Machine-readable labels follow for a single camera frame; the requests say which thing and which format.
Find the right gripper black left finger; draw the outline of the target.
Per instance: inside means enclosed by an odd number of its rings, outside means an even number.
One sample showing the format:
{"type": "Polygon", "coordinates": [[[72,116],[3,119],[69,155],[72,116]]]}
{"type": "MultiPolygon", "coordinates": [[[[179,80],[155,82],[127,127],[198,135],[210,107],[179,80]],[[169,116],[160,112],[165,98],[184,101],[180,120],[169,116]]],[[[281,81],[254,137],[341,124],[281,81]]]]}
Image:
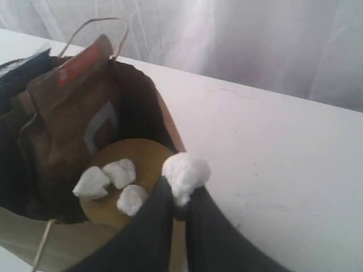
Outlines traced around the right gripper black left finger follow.
{"type": "Polygon", "coordinates": [[[169,271],[172,226],[171,188],[161,176],[137,215],[105,246],[67,271],[169,271]]]}

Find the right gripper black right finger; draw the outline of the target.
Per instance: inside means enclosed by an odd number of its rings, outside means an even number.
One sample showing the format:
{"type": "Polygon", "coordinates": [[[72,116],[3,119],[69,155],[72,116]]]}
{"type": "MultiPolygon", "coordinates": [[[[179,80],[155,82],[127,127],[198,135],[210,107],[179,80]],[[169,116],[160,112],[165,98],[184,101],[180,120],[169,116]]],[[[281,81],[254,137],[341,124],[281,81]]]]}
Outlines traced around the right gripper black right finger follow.
{"type": "Polygon", "coordinates": [[[228,221],[207,189],[196,189],[185,224],[188,271],[287,271],[228,221]]]}

